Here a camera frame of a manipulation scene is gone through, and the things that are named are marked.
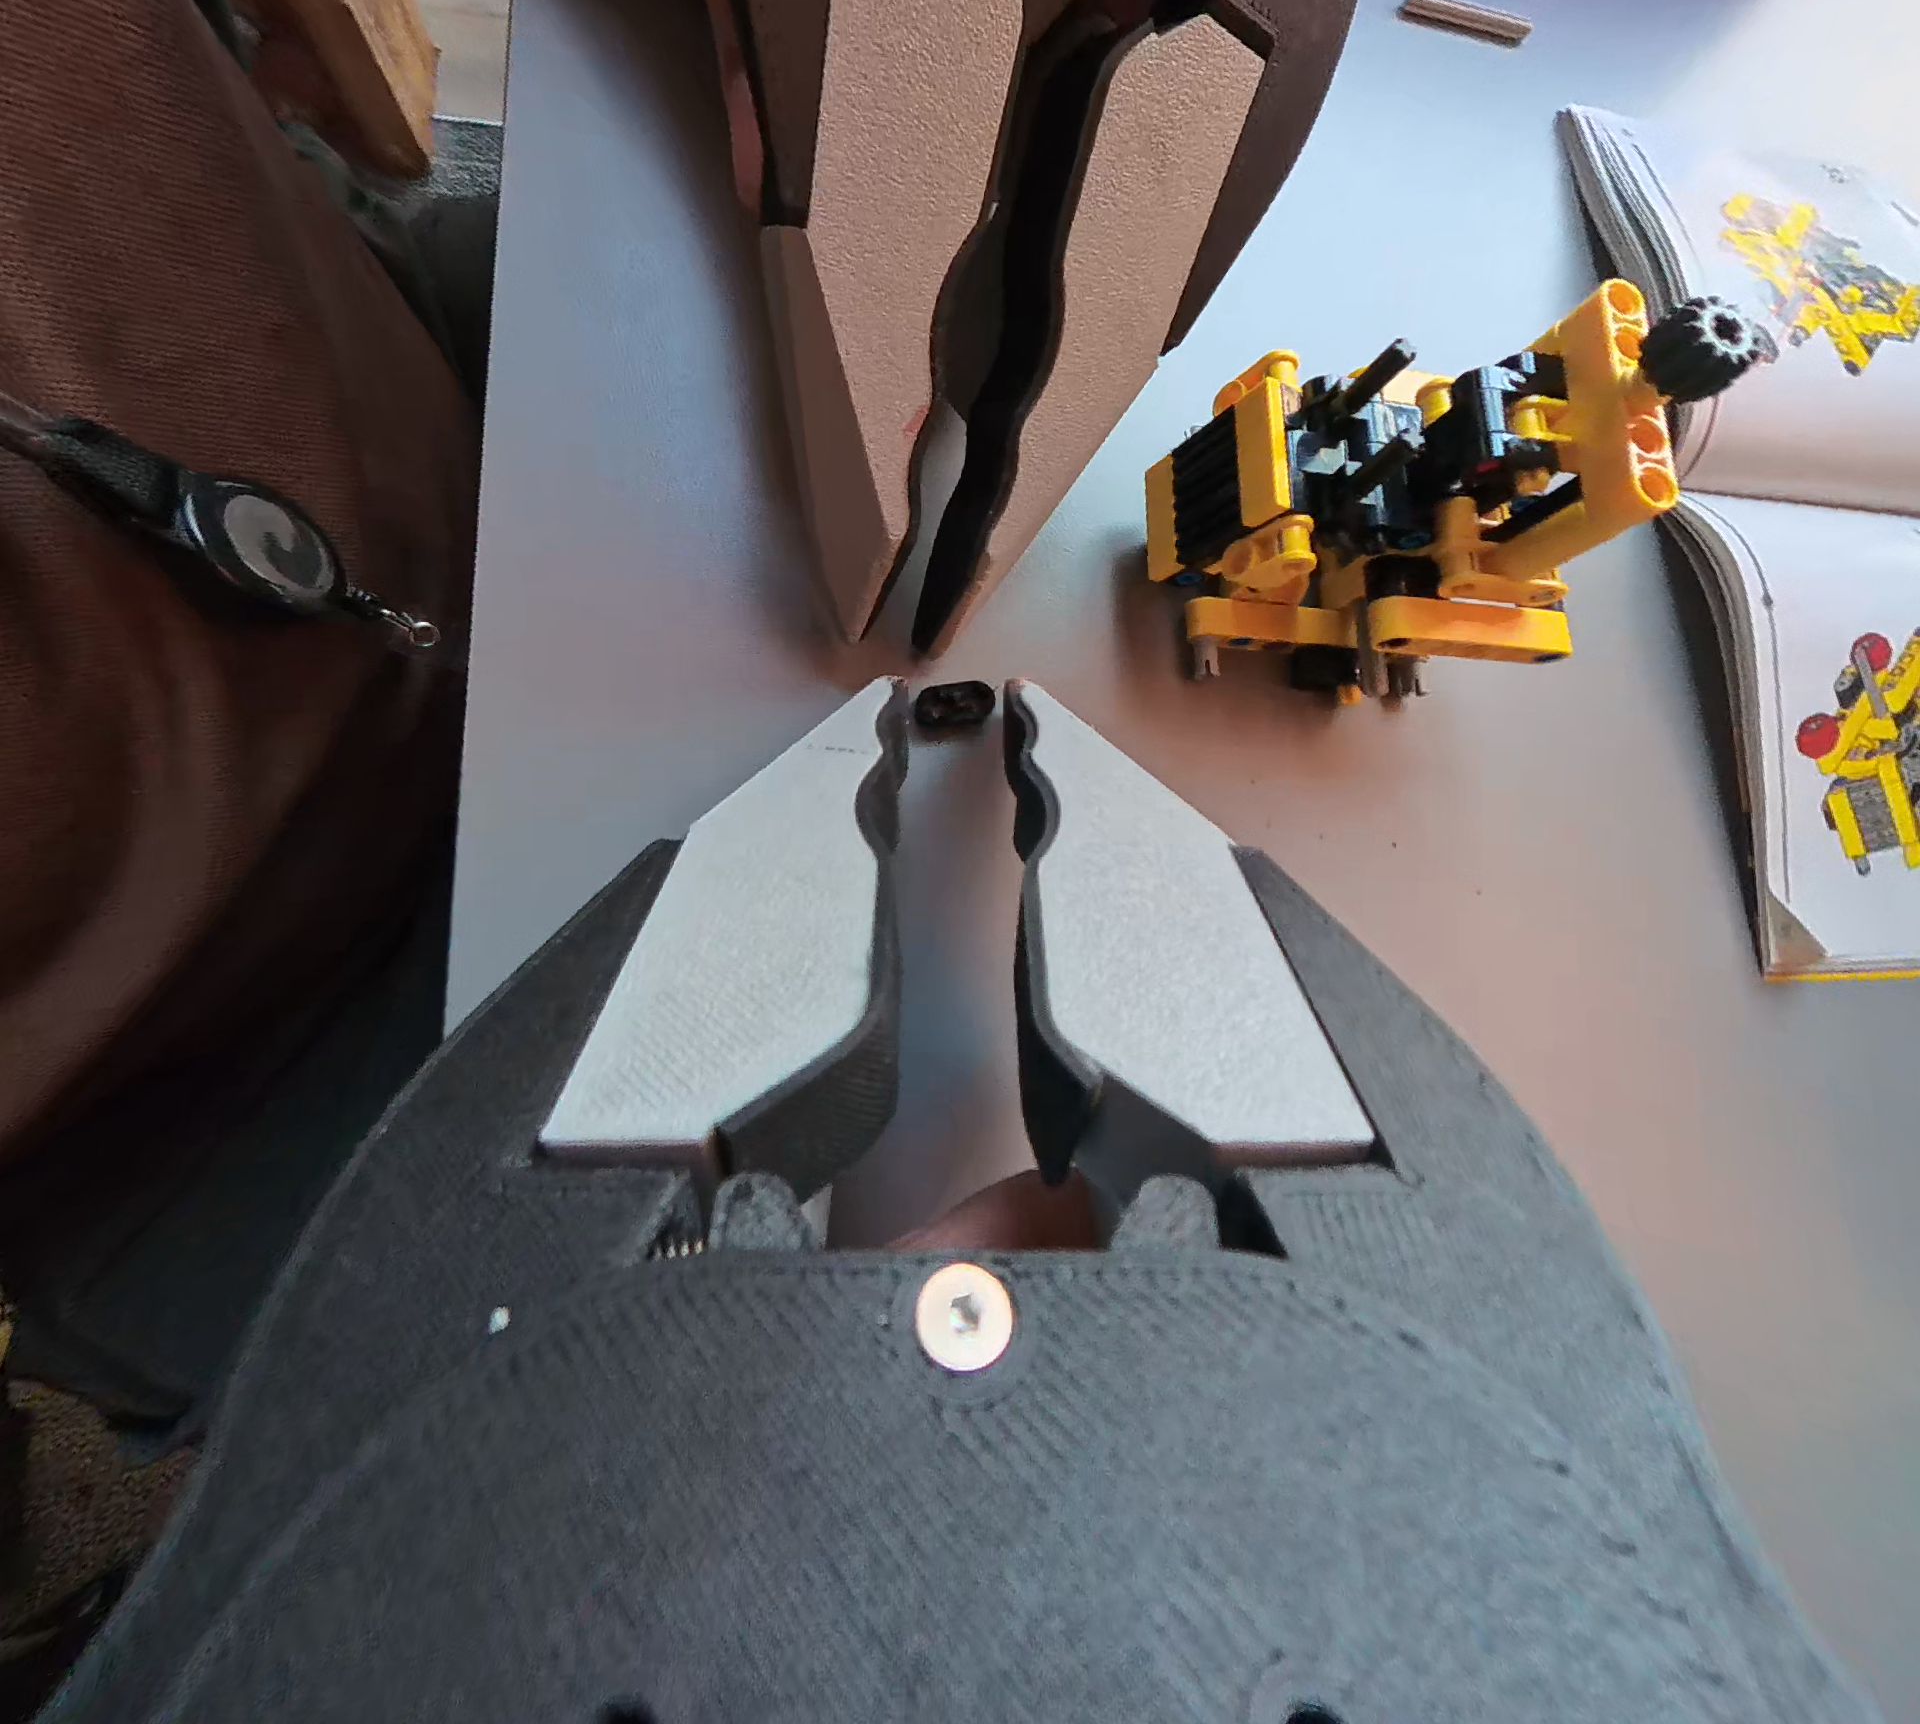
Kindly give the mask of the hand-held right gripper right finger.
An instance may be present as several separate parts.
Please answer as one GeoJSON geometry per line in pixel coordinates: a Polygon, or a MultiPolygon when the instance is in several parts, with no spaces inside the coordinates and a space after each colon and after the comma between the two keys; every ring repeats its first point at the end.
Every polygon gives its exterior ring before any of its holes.
{"type": "Polygon", "coordinates": [[[1370,1123],[1226,830],[1030,681],[1015,793],[1021,1109],[1094,1189],[1344,1166],[1370,1123]]]}

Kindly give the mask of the person's brown sweater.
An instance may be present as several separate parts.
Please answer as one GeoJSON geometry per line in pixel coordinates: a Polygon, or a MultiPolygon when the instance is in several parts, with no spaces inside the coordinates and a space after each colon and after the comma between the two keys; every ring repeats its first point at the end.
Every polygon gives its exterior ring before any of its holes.
{"type": "MultiPolygon", "coordinates": [[[[303,504],[467,623],[465,388],[191,0],[5,0],[5,391],[303,504]]],[[[215,1086],[451,818],[459,679],[181,570],[5,457],[3,1130],[215,1086]]]]}

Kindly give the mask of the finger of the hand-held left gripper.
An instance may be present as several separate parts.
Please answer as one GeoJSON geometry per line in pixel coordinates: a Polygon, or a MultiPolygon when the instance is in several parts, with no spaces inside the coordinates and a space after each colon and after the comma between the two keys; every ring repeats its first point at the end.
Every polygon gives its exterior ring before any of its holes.
{"type": "Polygon", "coordinates": [[[1170,336],[1263,58],[1211,15],[1082,37],[1042,83],[997,245],[997,334],[912,641],[947,651],[1170,336]]]}
{"type": "Polygon", "coordinates": [[[912,533],[933,323],[989,206],[1021,23],[1021,0],[829,0],[806,222],[760,237],[804,513],[849,641],[912,533]]]}

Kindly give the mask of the yellow black lego vehicle model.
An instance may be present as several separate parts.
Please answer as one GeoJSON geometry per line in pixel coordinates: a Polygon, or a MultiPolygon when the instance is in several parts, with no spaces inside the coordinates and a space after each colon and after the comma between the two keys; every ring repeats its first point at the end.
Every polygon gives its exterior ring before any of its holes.
{"type": "Polygon", "coordinates": [[[1308,381],[1275,350],[1148,471],[1148,577],[1184,597],[1196,679],[1277,651],[1295,690],[1402,704],[1436,657],[1556,664],[1564,566],[1680,495],[1672,412],[1774,358],[1730,301],[1650,316],[1620,276],[1455,375],[1406,341],[1308,381]]]}

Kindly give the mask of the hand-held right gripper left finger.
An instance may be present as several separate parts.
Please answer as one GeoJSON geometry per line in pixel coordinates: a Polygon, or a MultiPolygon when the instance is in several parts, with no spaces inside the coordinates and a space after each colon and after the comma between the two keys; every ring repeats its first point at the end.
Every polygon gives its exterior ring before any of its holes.
{"type": "Polygon", "coordinates": [[[822,1192],[900,1092],[907,690],[879,679],[700,816],[541,1128],[564,1160],[822,1192]]]}

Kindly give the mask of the lego instruction booklet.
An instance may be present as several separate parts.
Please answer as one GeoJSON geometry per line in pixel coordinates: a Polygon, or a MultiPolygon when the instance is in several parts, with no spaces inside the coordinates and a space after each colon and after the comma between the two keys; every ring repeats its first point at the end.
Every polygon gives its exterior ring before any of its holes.
{"type": "Polygon", "coordinates": [[[1916,975],[1916,203],[1599,105],[1557,134],[1613,275],[1655,314],[1718,298],[1764,336],[1674,410],[1665,518],[1718,634],[1758,961],[1916,975]]]}

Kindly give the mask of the brown lego axle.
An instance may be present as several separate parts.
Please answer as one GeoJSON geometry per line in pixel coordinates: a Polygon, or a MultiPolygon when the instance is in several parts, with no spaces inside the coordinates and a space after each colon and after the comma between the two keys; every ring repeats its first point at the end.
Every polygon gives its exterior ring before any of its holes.
{"type": "Polygon", "coordinates": [[[1473,0],[1402,0],[1396,15],[1422,30],[1473,37],[1505,50],[1525,44],[1534,30],[1533,17],[1523,13],[1473,0]]]}

